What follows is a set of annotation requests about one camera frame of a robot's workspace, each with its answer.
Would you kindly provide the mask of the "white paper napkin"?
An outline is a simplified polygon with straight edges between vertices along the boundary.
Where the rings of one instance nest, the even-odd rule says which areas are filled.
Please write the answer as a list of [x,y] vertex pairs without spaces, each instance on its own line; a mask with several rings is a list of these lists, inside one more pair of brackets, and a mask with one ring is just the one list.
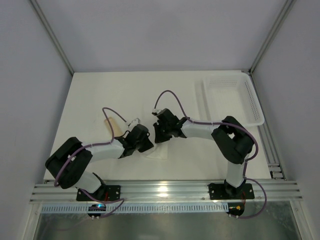
[[156,144],[152,149],[146,152],[145,156],[153,160],[167,160],[168,145],[166,143]]

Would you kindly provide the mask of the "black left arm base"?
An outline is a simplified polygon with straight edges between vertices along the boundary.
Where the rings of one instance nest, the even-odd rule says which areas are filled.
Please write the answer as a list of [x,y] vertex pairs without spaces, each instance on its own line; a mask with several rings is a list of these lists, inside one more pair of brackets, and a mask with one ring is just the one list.
[[89,193],[79,188],[77,190],[76,201],[78,202],[113,202],[119,200],[121,196],[120,185],[101,185],[95,192]]

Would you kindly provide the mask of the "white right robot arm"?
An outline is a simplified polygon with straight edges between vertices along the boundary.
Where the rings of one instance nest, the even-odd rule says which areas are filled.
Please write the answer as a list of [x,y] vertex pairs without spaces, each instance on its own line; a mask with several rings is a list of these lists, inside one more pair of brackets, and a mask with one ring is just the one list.
[[246,183],[248,161],[258,154],[259,146],[253,135],[234,117],[227,116],[222,122],[200,122],[188,117],[178,119],[169,109],[155,110],[153,124],[155,143],[171,138],[199,138],[213,140],[228,161],[224,190],[230,197],[241,194]]

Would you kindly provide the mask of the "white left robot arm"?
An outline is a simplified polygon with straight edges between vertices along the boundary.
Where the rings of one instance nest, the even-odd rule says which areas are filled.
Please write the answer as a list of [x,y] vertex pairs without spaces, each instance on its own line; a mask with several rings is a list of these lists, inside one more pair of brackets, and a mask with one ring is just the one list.
[[137,124],[126,135],[109,142],[83,145],[78,138],[70,137],[46,160],[45,167],[54,177],[56,187],[76,187],[95,194],[105,184],[95,173],[87,172],[87,166],[101,160],[126,158],[136,151],[144,153],[154,147],[149,136],[148,128]]

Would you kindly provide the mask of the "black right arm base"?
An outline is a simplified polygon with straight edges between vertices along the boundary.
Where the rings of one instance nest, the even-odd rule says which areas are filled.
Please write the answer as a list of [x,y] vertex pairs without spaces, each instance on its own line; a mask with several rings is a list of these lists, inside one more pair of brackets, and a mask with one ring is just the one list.
[[211,200],[253,200],[255,194],[252,184],[246,183],[246,180],[239,186],[234,187],[227,183],[210,183],[208,186],[208,193]]

